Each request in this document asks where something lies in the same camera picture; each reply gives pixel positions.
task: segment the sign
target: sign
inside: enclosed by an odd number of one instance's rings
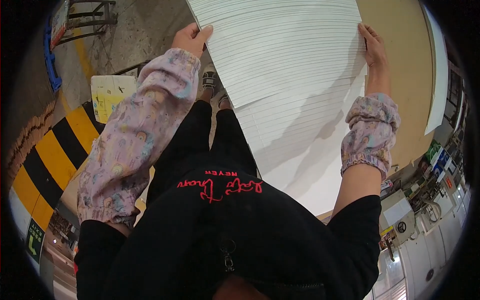
[[[33,220],[30,219],[30,224],[28,225],[27,238],[25,244],[27,247],[27,252],[30,256],[37,262],[40,263],[40,251],[42,250],[42,241],[45,232],[40,228],[40,226]]]
[[[446,182],[446,184],[447,184],[447,186],[448,186],[448,189],[451,189],[451,188],[453,187],[453,184],[452,184],[452,182],[450,181],[450,178],[447,177],[447,179],[445,179],[445,182]]]
[[[392,187],[392,186],[393,186],[393,182],[389,179],[389,180],[386,180],[386,181],[382,182],[382,185],[380,185],[380,190],[383,191],[384,189]]]
[[[385,234],[387,234],[388,232],[390,232],[391,230],[393,230],[393,225],[392,226],[389,226],[387,229],[385,229],[384,231],[382,231],[380,233],[380,236],[384,236]]]
[[[68,11],[70,9],[70,0],[65,0],[57,13],[52,18],[52,32],[50,38],[50,51],[60,42],[62,36],[67,31]]]

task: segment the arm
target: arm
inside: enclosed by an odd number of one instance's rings
[[[80,223],[97,220],[124,235],[132,229],[148,170],[195,100],[198,58],[212,31],[193,23],[177,32],[172,49],[142,69],[137,92],[117,105],[80,175]]]
[[[400,125],[397,105],[389,96],[390,72],[383,40],[369,26],[360,24],[359,30],[367,42],[369,78],[366,96],[355,100],[346,117],[350,132],[341,146],[342,183],[332,216],[359,198],[380,195]]]

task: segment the beige wall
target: beige wall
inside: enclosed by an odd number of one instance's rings
[[[428,150],[433,137],[433,132],[423,135],[434,79],[429,30],[416,0],[357,0],[357,4],[362,20],[385,41],[392,99],[402,119],[392,149],[392,165],[403,168]]]

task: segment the stack of white paper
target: stack of white paper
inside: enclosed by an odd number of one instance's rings
[[[207,46],[262,178],[314,214],[331,209],[344,118],[366,74],[355,0],[188,2],[200,27],[214,26]],[[305,174],[313,182],[298,185]],[[305,195],[325,176],[334,178],[335,196],[308,204]]]

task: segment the yellow floor line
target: yellow floor line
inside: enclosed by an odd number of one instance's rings
[[[63,106],[63,110],[65,111],[65,115],[68,115],[69,113],[71,113],[72,109],[68,105],[67,98],[65,97],[65,94],[63,93],[62,89],[59,90],[59,99]]]
[[[80,28],[73,29],[73,36],[79,36],[82,34]],[[88,58],[87,50],[85,49],[84,41],[79,38],[73,41],[75,44],[75,49],[77,50],[78,58],[80,59],[80,64],[87,79],[88,85],[90,85],[90,78],[96,74],[90,59]]]

